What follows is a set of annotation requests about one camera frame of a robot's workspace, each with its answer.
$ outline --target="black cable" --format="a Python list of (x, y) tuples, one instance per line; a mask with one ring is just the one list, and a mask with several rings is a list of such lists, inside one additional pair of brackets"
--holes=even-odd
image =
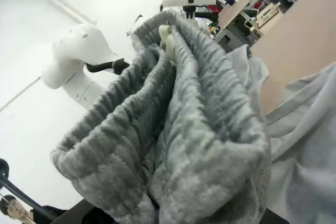
[(17, 188), (13, 183), (11, 183), (8, 180), (9, 176), (9, 165), (8, 163), (0, 158), (0, 189), (5, 187), (9, 192), (14, 194), (16, 197), (21, 199), (23, 202), (30, 205), (32, 208), (34, 208), (36, 211), (38, 211), (41, 215), (46, 217), (47, 219), (54, 221), (56, 219), (56, 216), (54, 213), (49, 212), (47, 209), (40, 206), (38, 203), (33, 201), (31, 198), (29, 198), (27, 195), (25, 195), (19, 188)]
[(121, 75), (123, 70), (129, 67), (129, 64), (125, 62), (124, 59), (118, 59), (116, 61), (106, 62), (95, 66), (86, 64), (86, 67), (91, 73), (97, 73), (106, 69), (113, 68), (115, 74)]

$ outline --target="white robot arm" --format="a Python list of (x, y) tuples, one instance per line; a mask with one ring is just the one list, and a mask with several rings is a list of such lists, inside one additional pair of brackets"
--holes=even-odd
[[(162, 3), (164, 7), (191, 7), (190, 11), (186, 11), (189, 14), (186, 18), (195, 21), (195, 6), (216, 4), (216, 0), (163, 0)], [(160, 29), (160, 34), (165, 34), (164, 40), (169, 35), (165, 29)], [(42, 74), (43, 82), (52, 89), (63, 87), (73, 100), (89, 109), (105, 92), (105, 88), (85, 75), (84, 65), (111, 63), (112, 68), (112, 61), (118, 59), (116, 54), (109, 48), (101, 31), (89, 24), (78, 25), (64, 38), (55, 42), (53, 53), (52, 63)]]
[(90, 108), (105, 88), (85, 75), (84, 65), (95, 66), (117, 59), (101, 31), (81, 24), (54, 43), (53, 53), (52, 63), (42, 74), (43, 82), (52, 89), (63, 87), (73, 100)]

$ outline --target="wooden table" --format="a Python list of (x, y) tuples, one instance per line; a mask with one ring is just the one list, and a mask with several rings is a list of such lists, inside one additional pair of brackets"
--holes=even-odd
[(221, 29), (226, 28), (252, 0), (238, 0), (233, 5), (224, 6), (218, 20)]
[(298, 0), (251, 47), (270, 72), (261, 91), (264, 112), (276, 107), (286, 84), (336, 61), (335, 13), (335, 0)]

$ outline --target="person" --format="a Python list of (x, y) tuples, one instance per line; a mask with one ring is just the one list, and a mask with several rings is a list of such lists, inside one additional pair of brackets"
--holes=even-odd
[[(21, 221), (22, 224), (31, 224), (33, 223), (31, 220), (33, 220), (36, 224), (50, 224), (52, 222), (35, 209), (28, 212), (12, 195), (6, 195), (4, 198), (5, 199), (1, 199), (0, 201), (0, 211), (14, 220)], [(59, 217), (66, 212), (66, 210), (61, 210), (51, 206), (43, 206), (43, 208), (50, 211), (56, 217)]]

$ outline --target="light gray fabric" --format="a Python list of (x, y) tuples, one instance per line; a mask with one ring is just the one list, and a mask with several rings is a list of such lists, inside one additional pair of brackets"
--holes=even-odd
[[(176, 71), (157, 46), (166, 23)], [(227, 57), (173, 11), (132, 40), (138, 57), (52, 152), (56, 168), (122, 224), (258, 223), (270, 147), (246, 88), (260, 91), (265, 66), (247, 47)]]
[(291, 224), (336, 223), (336, 64), (287, 86), (267, 115), (268, 207)]

